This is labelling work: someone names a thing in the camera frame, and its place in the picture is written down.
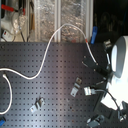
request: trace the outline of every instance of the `pegboard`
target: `pegboard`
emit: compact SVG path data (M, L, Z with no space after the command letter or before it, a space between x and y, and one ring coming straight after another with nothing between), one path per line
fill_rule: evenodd
M41 65L47 43L0 43L0 67L15 69L27 76L35 75ZM98 63L107 65L101 44L91 46ZM100 82L102 77L82 65L84 56L89 56L86 44L51 43L44 67L34 80L25 80L6 72L13 91L13 103L5 114L2 128L87 128L86 121L96 115L93 112L98 95L85 96L83 88ZM70 95L77 77L82 78L82 87L76 97ZM36 113L30 107L40 97L45 105ZM9 88L0 73L0 111L9 103ZM98 128L125 128L117 120L104 122Z

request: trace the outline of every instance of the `electrical cord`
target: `electrical cord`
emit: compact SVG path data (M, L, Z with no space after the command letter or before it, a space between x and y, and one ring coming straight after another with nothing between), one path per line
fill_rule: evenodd
M25 75L23 75L23 74L21 74L21 73L15 71L15 70L9 69L9 68L0 68L0 71L9 71L9 72L13 72L13 73L15 73L15 74L17 74L17 75L19 75L19 76L21 76L21 77L27 79L27 80L33 80L33 79L35 79L36 77L38 77L39 74L40 74L40 72L41 72L41 70L42 70L42 68L43 68L44 61L45 61L45 59L46 59L46 55L47 55L47 52L48 52L48 49L49 49L49 46L50 46L50 44L51 44L51 41L52 41L53 37L54 37L54 36L56 35L56 33L57 33L58 31L60 31L64 26L72 26L72 27L75 27L76 29L78 29L78 30L83 34L84 38L86 39L86 36L85 36L84 32L83 32L80 28L76 27L75 25L66 23L66 24L62 25L59 29L57 29L57 30L54 32L54 34L51 36L51 38L50 38L50 40L49 40L49 42L48 42L48 45L47 45L47 47L46 47L46 50L45 50L45 53L44 53L44 57L43 57L43 60L42 60L41 66L40 66L40 69L39 69L38 73L37 73L35 76L28 77L28 76L25 76ZM91 50L90 50L90 47L89 47L89 44L88 44L87 41L86 41L86 44L87 44L87 48L88 48L88 50L89 50L89 53L90 53L90 55L91 55L93 61L96 63L96 60L95 60L94 56L92 55L92 52L91 52Z
M21 30L20 34L21 34L21 36L22 36L23 42L25 42L25 39L24 39L24 36L23 36L22 30Z
M11 108L11 104L12 104L12 88L11 88L10 81L9 81L9 79L7 78L7 76L5 74L3 74L3 78L7 81L8 85L9 85L10 102L9 102L8 108L4 112L0 112L0 115L3 115L5 113L7 113L9 111L9 109Z
M123 116L123 114L122 114L122 112L121 112L121 110L120 110L120 107L118 106L118 104L117 104L115 98L112 96L112 94L111 94L109 91L104 90L104 89L95 89L95 91L96 91L96 92L105 92L105 93L108 93L108 94L111 96L112 100L114 101L115 105L117 106L117 109L118 109L118 111L120 112L122 118L123 118L124 120L126 120L126 119L124 118L124 116Z

